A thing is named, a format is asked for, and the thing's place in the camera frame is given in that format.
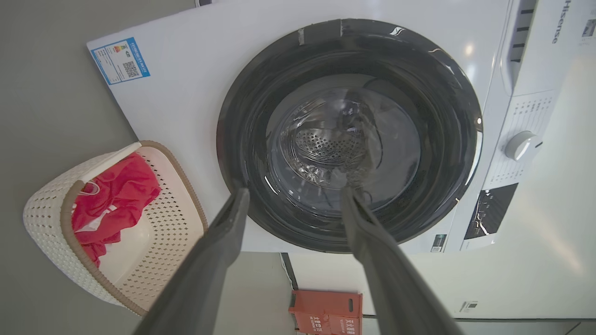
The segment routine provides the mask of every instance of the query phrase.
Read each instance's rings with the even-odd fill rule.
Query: brown basket rim
[[[176,157],[172,154],[170,150],[168,150],[165,146],[161,145],[158,142],[154,141],[140,141],[142,147],[151,147],[161,151],[170,161],[174,170],[182,180],[184,187],[188,191],[191,199],[193,200],[193,204],[197,209],[197,213],[199,218],[201,219],[201,223],[203,225],[203,234],[207,232],[207,218],[205,217],[205,212],[201,207],[200,202],[198,201],[197,194],[195,193],[193,186],[190,184],[188,177],[184,174],[180,163],[176,160]],[[79,191],[85,186],[85,183],[81,180],[77,180],[69,191],[66,193],[64,200],[62,202],[62,206],[60,208],[60,228],[62,230],[62,235],[64,235],[64,239],[66,243],[69,245],[73,253],[79,259],[79,261],[83,264],[83,266],[89,271],[89,273],[93,276],[95,280],[106,290],[110,293],[118,302],[123,304],[125,307],[130,309],[131,311],[135,312],[138,315],[145,315],[147,311],[142,309],[139,305],[134,303],[132,300],[127,298],[114,284],[112,284],[101,271],[95,266],[93,261],[87,256],[83,247],[80,245],[79,240],[76,239],[75,232],[72,229],[72,207],[75,203],[76,197],[79,195]]]

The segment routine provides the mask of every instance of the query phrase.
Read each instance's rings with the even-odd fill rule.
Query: red clothing
[[[100,188],[99,193],[77,197],[72,227],[76,232],[99,218],[110,206],[116,207],[103,216],[97,230],[74,234],[99,267],[99,257],[105,255],[105,244],[119,242],[120,230],[136,225],[143,208],[157,198],[162,189],[147,162],[137,153],[128,155],[104,171],[94,182]]]

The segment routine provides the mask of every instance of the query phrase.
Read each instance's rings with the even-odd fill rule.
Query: round black door
[[[441,48],[395,24],[335,20],[246,65],[223,103],[217,150],[228,188],[249,188],[257,224],[344,253],[342,187],[407,241],[463,195],[481,131],[474,90]]]

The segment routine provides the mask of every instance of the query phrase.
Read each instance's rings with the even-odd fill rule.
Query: washing machine
[[[208,220],[250,190],[244,251],[348,253],[349,186],[404,252],[456,252],[498,241],[579,3],[223,0],[88,48]]]

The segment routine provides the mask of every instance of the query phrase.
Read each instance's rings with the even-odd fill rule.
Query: perforated plastic basket
[[[100,257],[97,268],[72,230],[72,206],[83,186],[133,152],[153,169],[161,194],[121,241]],[[196,241],[207,230],[197,196],[172,153],[141,141],[90,159],[37,191],[25,205],[27,232],[72,281],[94,296],[143,315]]]

